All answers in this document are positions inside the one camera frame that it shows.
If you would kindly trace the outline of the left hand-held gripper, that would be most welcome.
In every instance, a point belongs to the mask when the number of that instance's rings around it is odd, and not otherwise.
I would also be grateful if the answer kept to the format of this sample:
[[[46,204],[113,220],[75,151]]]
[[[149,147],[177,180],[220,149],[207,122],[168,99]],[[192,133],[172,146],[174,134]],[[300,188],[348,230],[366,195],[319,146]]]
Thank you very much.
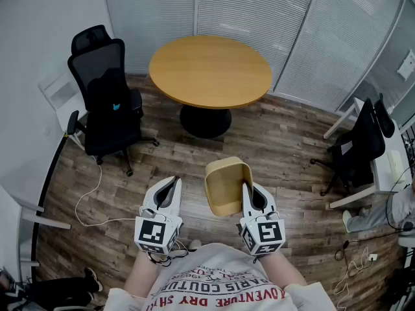
[[[134,242],[141,251],[158,255],[172,251],[183,224],[179,217],[181,197],[182,180],[178,176],[165,178],[146,192],[145,207],[136,217],[134,231]]]

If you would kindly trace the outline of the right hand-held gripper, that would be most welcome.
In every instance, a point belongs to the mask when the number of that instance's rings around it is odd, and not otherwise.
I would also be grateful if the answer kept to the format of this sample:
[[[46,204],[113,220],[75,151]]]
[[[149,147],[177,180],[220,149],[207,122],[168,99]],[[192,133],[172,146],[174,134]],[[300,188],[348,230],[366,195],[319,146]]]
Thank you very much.
[[[243,217],[240,236],[254,257],[276,252],[286,241],[285,222],[276,212],[273,195],[259,184],[243,183]],[[255,211],[270,212],[251,218]]]

